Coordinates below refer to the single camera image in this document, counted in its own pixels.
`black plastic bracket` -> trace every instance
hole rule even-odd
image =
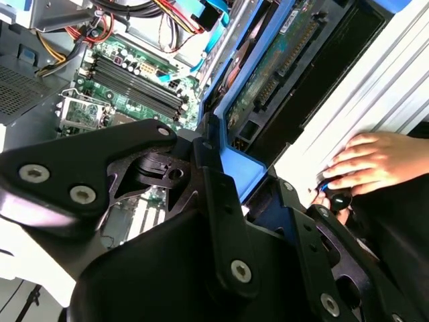
[[[1,216],[59,236],[92,235],[120,197],[117,189],[130,164],[151,152],[170,151],[175,143],[170,128],[148,119],[4,152]],[[23,166],[34,164],[46,169],[44,181],[34,183],[23,174]],[[95,199],[74,201],[72,189],[77,186],[88,187]]]
[[[299,199],[294,188],[282,179],[276,181],[270,202],[253,223],[283,234],[295,246],[308,302],[316,316],[324,321],[357,321],[356,316],[363,321],[392,321],[393,316],[403,321],[422,320],[332,212],[313,205],[304,214],[295,208]],[[329,246],[323,238],[330,241]],[[331,246],[339,255],[334,264],[328,259]],[[346,303],[345,295],[340,293],[338,281],[344,276],[359,290],[357,307]],[[335,302],[334,307],[324,306],[328,305],[327,299]]]
[[[234,180],[223,173],[219,150],[211,141],[196,138],[190,154],[190,181],[167,194],[166,218],[189,209],[206,217],[215,282],[209,283],[218,299],[254,299],[259,293],[259,274],[247,235],[245,219]],[[251,270],[249,282],[234,277],[231,265],[240,260]]]
[[[353,281],[361,295],[361,314],[365,321],[392,321],[393,316],[400,317],[402,321],[422,320],[412,304],[364,253],[332,212],[321,205],[313,205],[306,213],[339,252],[340,259],[332,273],[336,280],[348,276]]]

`black knob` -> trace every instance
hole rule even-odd
[[[340,177],[334,177],[323,180],[318,185],[318,191],[323,191],[330,201],[330,210],[340,211],[346,209],[352,202],[353,196],[351,194],[351,189],[337,189],[332,190],[328,188],[328,183],[338,179]]]

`ram slot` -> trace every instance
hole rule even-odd
[[[126,96],[129,99],[143,106],[149,107],[150,109],[153,109],[158,113],[161,113],[162,115],[165,115],[170,118],[174,118],[174,116],[177,114],[177,112],[174,109],[166,107],[166,105],[152,99],[151,97],[148,97],[147,95],[141,94],[139,91],[126,87],[121,82],[115,81],[114,79],[112,79],[112,76],[94,72],[93,80],[96,83],[99,83],[100,85],[103,85],[105,87],[109,87],[113,91],[120,93],[121,95]]]
[[[123,70],[103,57],[97,58],[92,75],[94,81],[132,98],[158,113],[168,117],[180,113],[182,101],[175,94]]]

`mounting hole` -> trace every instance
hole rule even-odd
[[[170,173],[168,174],[168,178],[170,180],[178,180],[182,177],[183,177],[183,171],[181,171],[180,169],[171,170]]]
[[[322,302],[324,309],[327,310],[333,317],[338,317],[340,315],[340,308],[338,304],[329,294],[323,293],[320,296],[320,302]]]
[[[170,131],[168,131],[167,129],[164,129],[163,127],[159,127],[158,132],[160,132],[163,136],[169,136],[170,135]]]

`metal panel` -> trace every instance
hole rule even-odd
[[[0,122],[11,123],[66,85],[58,77],[36,78],[35,68],[12,56],[0,57]]]
[[[89,4],[87,0],[78,3]],[[25,11],[0,3],[0,18],[8,23],[18,23],[29,29],[48,31],[88,21],[93,17],[93,9],[78,9],[78,6],[70,0],[35,0],[32,1],[30,8],[25,7]]]
[[[304,133],[275,165],[305,199],[316,174],[362,131],[408,133],[429,114],[429,3],[413,0],[389,22]]]

